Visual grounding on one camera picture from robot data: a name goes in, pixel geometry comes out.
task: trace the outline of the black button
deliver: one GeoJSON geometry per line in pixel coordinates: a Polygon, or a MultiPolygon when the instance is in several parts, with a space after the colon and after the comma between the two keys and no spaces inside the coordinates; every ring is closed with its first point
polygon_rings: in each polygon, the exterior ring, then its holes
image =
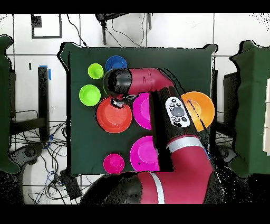
{"type": "Polygon", "coordinates": [[[182,127],[182,124],[181,123],[176,123],[176,122],[174,122],[173,123],[175,126],[177,126],[177,127],[182,127]]]}

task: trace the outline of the black border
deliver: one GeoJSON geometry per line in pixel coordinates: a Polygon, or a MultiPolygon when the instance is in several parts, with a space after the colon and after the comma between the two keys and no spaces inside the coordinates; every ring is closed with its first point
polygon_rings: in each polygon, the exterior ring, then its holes
{"type": "Polygon", "coordinates": [[[32,39],[55,39],[55,38],[62,38],[62,17],[59,14],[59,36],[35,36],[35,27],[31,23],[32,26],[32,39]]]}

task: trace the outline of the blue cable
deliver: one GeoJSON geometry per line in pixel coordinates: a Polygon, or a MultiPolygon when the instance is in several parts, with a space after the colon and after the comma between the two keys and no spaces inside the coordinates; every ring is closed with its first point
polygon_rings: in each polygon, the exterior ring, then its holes
{"type": "Polygon", "coordinates": [[[44,193],[44,191],[45,191],[45,189],[46,189],[46,187],[47,187],[47,181],[50,180],[49,177],[50,177],[51,175],[54,175],[54,173],[51,173],[51,172],[52,172],[52,171],[48,172],[47,180],[46,180],[46,182],[45,182],[45,187],[43,188],[43,191],[42,191],[42,193],[41,193],[40,198],[38,199],[38,201],[36,201],[38,196],[36,197],[35,203],[37,203],[37,202],[40,201],[41,196],[43,195],[43,193],[44,193]]]}

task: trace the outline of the blue bowl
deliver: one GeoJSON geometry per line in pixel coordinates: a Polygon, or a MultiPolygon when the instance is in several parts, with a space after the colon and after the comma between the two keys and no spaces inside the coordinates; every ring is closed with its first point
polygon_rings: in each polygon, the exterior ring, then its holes
{"type": "Polygon", "coordinates": [[[126,60],[118,55],[114,55],[108,58],[105,64],[106,71],[109,71],[111,69],[124,69],[127,67],[128,65],[126,60]]]}

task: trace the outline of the orange bowl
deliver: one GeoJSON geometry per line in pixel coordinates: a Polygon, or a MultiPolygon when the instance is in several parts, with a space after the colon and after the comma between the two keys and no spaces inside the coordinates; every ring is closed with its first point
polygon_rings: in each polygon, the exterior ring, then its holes
{"type": "Polygon", "coordinates": [[[212,100],[202,92],[187,92],[181,96],[198,132],[209,127],[214,120],[215,107],[212,100]]]}

